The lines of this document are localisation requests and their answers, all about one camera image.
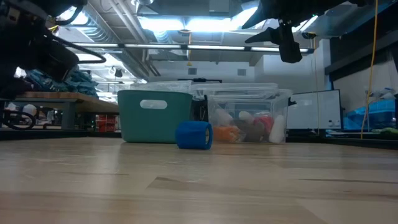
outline teal storage bin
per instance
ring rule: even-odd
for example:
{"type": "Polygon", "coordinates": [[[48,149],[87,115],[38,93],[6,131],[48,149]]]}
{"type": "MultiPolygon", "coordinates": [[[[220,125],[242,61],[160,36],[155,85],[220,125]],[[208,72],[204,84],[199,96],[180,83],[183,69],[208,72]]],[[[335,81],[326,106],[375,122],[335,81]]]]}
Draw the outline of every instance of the teal storage bin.
{"type": "Polygon", "coordinates": [[[122,138],[126,142],[175,143],[175,130],[190,119],[192,95],[166,91],[118,92],[122,138]]]}

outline wall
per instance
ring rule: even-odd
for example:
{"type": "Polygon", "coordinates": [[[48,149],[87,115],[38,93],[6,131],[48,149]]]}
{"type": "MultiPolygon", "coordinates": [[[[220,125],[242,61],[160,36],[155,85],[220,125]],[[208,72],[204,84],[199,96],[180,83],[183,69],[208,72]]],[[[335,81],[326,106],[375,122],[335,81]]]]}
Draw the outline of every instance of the wall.
{"type": "Polygon", "coordinates": [[[254,82],[254,67],[248,62],[153,62],[161,77],[150,77],[150,82],[173,81],[179,78],[206,78],[222,80],[223,83],[254,82]],[[197,68],[197,75],[188,75],[189,68],[197,68]],[[238,69],[246,69],[246,76],[238,76],[238,69]]]}
{"type": "Polygon", "coordinates": [[[279,88],[290,89],[294,93],[329,90],[330,84],[325,77],[325,67],[329,64],[329,40],[321,40],[315,53],[304,56],[299,63],[285,63],[279,55],[264,55],[254,69],[254,79],[255,82],[276,83],[279,88]]]}
{"type": "MultiPolygon", "coordinates": [[[[369,88],[369,76],[370,68],[333,82],[335,89],[340,90],[341,106],[345,108],[345,113],[366,105],[365,91],[369,88]]],[[[372,90],[378,91],[385,87],[398,90],[398,73],[393,60],[373,68],[372,90]]]]}

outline wooden table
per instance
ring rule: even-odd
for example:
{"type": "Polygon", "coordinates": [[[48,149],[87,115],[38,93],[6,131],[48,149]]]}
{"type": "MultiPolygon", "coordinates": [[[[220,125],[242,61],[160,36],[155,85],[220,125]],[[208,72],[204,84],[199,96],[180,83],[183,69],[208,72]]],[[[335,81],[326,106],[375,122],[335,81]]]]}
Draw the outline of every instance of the wooden table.
{"type": "Polygon", "coordinates": [[[398,151],[0,142],[0,223],[398,223],[398,151]]]}
{"type": "Polygon", "coordinates": [[[27,92],[13,102],[63,110],[62,129],[74,129],[75,113],[118,114],[119,106],[81,93],[27,92]]]}

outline blue tape roll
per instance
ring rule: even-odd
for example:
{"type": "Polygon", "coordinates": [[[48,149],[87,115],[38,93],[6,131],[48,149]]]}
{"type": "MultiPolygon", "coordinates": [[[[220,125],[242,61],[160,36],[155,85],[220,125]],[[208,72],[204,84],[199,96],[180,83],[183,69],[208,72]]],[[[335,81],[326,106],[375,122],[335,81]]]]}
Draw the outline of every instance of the blue tape roll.
{"type": "Polygon", "coordinates": [[[210,149],[213,129],[204,121],[184,121],[175,131],[175,140],[180,149],[210,149]]]}

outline whiteboard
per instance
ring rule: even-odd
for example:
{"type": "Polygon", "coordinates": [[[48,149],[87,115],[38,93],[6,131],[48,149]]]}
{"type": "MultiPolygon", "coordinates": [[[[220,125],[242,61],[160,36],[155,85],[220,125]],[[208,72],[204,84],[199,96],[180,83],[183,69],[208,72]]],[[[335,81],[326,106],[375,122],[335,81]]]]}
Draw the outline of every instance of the whiteboard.
{"type": "Polygon", "coordinates": [[[320,91],[318,93],[299,93],[292,96],[296,105],[287,112],[287,129],[342,129],[340,110],[340,91],[320,91]]]}

